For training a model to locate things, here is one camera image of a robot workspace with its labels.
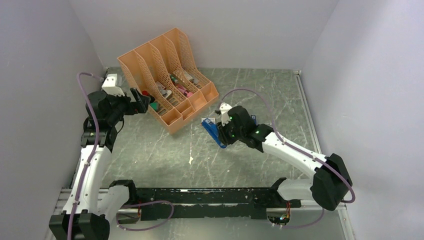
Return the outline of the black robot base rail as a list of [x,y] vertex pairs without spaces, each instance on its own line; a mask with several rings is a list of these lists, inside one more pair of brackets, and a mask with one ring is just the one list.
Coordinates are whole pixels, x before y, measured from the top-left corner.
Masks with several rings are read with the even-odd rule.
[[125,206],[140,210],[142,221],[189,218],[238,218],[266,220],[271,209],[299,208],[301,201],[285,200],[271,187],[149,188],[131,180],[116,180],[111,186],[129,188]]

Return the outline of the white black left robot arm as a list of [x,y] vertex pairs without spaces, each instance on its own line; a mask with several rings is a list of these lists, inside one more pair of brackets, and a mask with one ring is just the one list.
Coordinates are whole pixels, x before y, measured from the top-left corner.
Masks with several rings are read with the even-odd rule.
[[115,180],[106,196],[99,197],[106,163],[118,135],[116,124],[125,116],[145,114],[151,98],[136,88],[126,93],[86,94],[88,113],[83,125],[79,167],[69,199],[61,213],[52,215],[49,229],[57,240],[107,240],[119,209],[134,207],[139,200],[132,180]]

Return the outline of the blue metal stapler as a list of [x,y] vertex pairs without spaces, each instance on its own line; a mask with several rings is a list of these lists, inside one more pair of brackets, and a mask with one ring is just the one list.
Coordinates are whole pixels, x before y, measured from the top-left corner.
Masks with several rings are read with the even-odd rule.
[[[256,145],[255,146],[248,146],[249,148],[252,149],[261,149],[261,143],[259,140],[257,140],[256,138],[256,132],[258,130],[258,125],[256,123],[256,121],[254,120],[254,123],[256,124],[256,129],[253,130],[250,134],[250,136],[254,139]],[[215,140],[215,142],[219,145],[219,139],[218,139],[218,130],[217,130],[217,123],[213,124],[209,121],[203,121],[202,122],[202,126],[206,129],[206,131],[209,133],[209,135]]]

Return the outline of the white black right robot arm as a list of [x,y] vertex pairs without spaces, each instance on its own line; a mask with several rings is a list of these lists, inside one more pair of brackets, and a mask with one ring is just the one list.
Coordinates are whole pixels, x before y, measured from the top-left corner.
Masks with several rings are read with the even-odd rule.
[[282,136],[271,126],[256,124],[242,106],[222,103],[217,122],[218,144],[221,146],[241,142],[251,149],[277,157],[306,175],[306,179],[283,180],[270,193],[270,202],[282,207],[291,200],[315,201],[328,211],[345,202],[352,190],[352,180],[341,156],[329,156],[309,150]]

